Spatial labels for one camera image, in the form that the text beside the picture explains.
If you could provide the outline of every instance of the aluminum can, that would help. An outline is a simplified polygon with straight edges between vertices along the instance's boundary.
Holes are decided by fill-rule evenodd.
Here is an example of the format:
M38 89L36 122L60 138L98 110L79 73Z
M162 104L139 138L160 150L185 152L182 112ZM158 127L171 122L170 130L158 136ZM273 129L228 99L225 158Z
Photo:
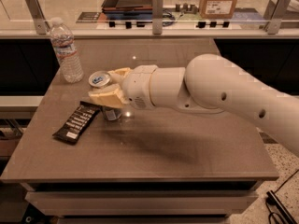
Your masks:
M110 73L106 71L97 71L90 76L88 81L93 88L103 89L111 84L112 79Z
M112 83L110 73L106 71L94 72L90 78L89 83L93 89L103 89ZM113 121L121 117L121 109L108 106L102 106L102 113L105 120Z

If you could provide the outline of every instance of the gray tabletop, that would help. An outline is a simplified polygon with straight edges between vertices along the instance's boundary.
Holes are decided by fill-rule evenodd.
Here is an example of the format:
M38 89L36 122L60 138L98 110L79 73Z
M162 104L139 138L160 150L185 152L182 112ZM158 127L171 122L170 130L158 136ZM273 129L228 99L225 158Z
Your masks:
M58 73L3 172L4 182L269 180L278 177L256 128L234 115L217 119L171 109L134 110L115 122L95 117L70 146L52 138L89 101L88 77L140 64L186 66L218 53L210 39L77 40L85 77Z

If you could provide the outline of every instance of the bottle label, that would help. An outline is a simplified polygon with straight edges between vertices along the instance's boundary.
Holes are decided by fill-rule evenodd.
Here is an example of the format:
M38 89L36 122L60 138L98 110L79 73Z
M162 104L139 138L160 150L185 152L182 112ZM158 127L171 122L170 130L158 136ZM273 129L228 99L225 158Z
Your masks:
M63 47L56 47L56 54L58 57L67 57L67 56L71 56L74 53L76 53L76 48L74 46L74 43L68 44L66 46Z

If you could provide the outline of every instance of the plastic bottle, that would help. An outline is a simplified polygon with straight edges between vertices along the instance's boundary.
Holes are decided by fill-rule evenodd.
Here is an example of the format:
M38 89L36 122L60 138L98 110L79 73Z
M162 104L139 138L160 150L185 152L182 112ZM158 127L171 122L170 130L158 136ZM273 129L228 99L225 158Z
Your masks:
M74 35L61 18L53 18L50 40L59 61L62 74L69 83L83 79L84 73L74 44Z

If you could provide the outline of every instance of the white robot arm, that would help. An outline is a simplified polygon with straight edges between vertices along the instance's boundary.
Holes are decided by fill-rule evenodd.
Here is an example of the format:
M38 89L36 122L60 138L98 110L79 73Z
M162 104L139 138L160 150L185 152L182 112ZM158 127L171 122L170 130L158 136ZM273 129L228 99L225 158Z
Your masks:
M164 106L201 115L234 113L299 157L299 100L266 86L220 56L198 56L186 68L138 66L121 87L125 99L137 109Z

